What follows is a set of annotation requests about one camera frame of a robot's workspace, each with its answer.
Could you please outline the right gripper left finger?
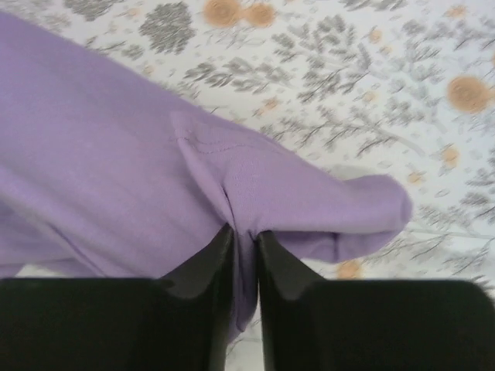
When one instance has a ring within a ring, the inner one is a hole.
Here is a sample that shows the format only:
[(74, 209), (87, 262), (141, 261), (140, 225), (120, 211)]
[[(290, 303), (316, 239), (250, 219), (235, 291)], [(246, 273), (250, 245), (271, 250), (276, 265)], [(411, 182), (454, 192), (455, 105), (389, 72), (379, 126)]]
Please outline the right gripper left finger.
[(234, 233), (159, 279), (1, 282), (3, 370), (222, 370)]

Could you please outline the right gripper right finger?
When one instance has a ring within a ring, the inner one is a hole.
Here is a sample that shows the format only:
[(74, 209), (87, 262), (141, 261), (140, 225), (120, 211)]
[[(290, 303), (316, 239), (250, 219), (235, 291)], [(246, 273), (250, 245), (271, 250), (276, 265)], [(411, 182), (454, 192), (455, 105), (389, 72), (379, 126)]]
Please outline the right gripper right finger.
[(494, 368), (494, 307), (461, 280), (328, 280), (257, 240), (267, 370)]

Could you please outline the purple t shirt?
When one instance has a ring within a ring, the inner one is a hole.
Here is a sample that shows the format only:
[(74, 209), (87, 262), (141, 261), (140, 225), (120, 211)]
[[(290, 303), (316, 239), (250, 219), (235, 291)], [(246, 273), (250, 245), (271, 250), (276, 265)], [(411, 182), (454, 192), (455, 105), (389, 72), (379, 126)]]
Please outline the purple t shirt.
[(299, 258), (372, 254), (411, 219), (386, 175), (340, 180), (271, 138), (1, 15), (1, 274), (162, 277), (236, 234), (230, 337), (258, 300), (254, 240)]

